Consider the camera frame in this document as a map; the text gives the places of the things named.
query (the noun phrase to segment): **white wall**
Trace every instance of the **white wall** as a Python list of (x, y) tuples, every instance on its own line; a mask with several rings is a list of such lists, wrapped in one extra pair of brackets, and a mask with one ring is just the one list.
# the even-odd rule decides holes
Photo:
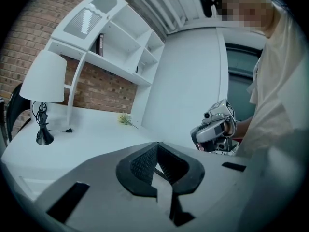
[(218, 101), (220, 80), (215, 28), (168, 36), (142, 125), (166, 142), (195, 148), (190, 130), (201, 123), (204, 112)]

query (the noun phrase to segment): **white shelf unit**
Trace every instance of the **white shelf unit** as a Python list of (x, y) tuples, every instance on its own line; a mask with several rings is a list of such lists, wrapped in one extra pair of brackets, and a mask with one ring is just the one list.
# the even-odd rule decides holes
[[(68, 18), (74, 20), (82, 8), (102, 14), (103, 11), (98, 11), (98, 7), (100, 4), (107, 4), (107, 2), (104, 0), (96, 1), (84, 0), (77, 6), (78, 10), (74, 8), (67, 15)], [(111, 10), (114, 11), (114, 14), (108, 15), (104, 22), (101, 20), (100, 28), (98, 28), (98, 25), (93, 27), (92, 30), (95, 33), (90, 31), (86, 39), (83, 40), (84, 44), (82, 40), (70, 42), (76, 35), (64, 37), (64, 39), (59, 37), (59, 35), (71, 33), (68, 30), (65, 32), (66, 34), (59, 32), (63, 31), (71, 23), (71, 20), (66, 17), (55, 29), (55, 33), (52, 34), (45, 48), (80, 61), (72, 85), (64, 86), (64, 88), (70, 90), (67, 112), (68, 125), (70, 124), (76, 86), (85, 62), (103, 68), (138, 85), (131, 115), (135, 125), (141, 125), (164, 44), (148, 24), (124, 0), (116, 1), (118, 4), (114, 6), (115, 9)], [(100, 33), (104, 34), (103, 56), (96, 54), (96, 40)]]

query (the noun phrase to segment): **person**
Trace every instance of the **person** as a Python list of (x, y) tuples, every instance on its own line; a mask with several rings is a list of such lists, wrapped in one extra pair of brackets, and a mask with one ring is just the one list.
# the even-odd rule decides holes
[[(307, 41), (288, 11), (271, 0), (214, 0), (223, 20), (239, 21), (243, 27), (261, 31), (266, 44), (253, 70), (250, 103), (253, 117), (237, 122), (232, 138), (243, 138), (236, 156), (251, 157), (255, 150), (271, 146), (293, 132), (291, 121), (277, 96), (306, 53)], [(228, 123), (225, 131), (231, 133)]]

